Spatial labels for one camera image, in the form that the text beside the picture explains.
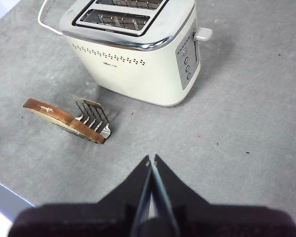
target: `gray countertop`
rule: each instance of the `gray countertop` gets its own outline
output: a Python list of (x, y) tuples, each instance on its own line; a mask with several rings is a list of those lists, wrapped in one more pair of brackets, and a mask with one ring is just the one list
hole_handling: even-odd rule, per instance
[[(47, 23), (58, 25), (65, 2), (48, 7)], [(159, 154), (211, 203), (266, 205), (296, 221), (296, 0), (198, 1), (214, 35), (173, 108), (97, 86), (65, 39), (38, 25), (41, 4), (22, 0), (0, 20), (2, 184), (34, 205), (97, 202)], [(100, 102), (111, 137), (97, 145), (52, 126), (22, 108), (31, 97), (73, 114), (77, 97)]]

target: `white toaster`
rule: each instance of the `white toaster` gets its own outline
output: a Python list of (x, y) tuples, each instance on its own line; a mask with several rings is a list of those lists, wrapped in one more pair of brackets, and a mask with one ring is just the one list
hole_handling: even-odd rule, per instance
[(77, 0), (60, 28), (100, 86), (161, 106), (186, 97), (212, 35), (195, 0)]

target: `toaster lever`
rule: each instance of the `toaster lever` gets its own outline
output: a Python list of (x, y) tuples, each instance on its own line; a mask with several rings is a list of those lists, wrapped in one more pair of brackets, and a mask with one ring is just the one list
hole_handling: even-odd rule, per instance
[(201, 27), (196, 31), (194, 35), (194, 40), (206, 42), (212, 37), (212, 35), (213, 35), (212, 29)]

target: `bread crust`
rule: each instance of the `bread crust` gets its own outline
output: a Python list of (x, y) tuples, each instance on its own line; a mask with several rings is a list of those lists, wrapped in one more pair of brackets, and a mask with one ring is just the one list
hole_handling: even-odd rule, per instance
[(72, 130), (80, 133), (81, 135), (85, 136), (87, 139), (90, 139), (93, 142), (103, 144), (105, 141), (105, 138), (101, 134), (93, 131), (84, 123), (80, 122), (79, 120), (76, 120), (73, 116), (54, 106), (30, 98), (25, 102), (23, 107), (30, 110), (31, 112), (37, 111), (43, 115), (56, 119), (60, 123), (63, 123), (64, 125), (69, 127), (69, 129), (71, 128)]

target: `toaster control panel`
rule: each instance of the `toaster control panel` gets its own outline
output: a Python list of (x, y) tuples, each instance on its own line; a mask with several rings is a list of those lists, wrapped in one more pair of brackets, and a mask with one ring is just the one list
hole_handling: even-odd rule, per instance
[(197, 26), (195, 21), (176, 50), (183, 90), (187, 87), (190, 79), (193, 77), (200, 60), (198, 42), (194, 41), (194, 33), (196, 29)]

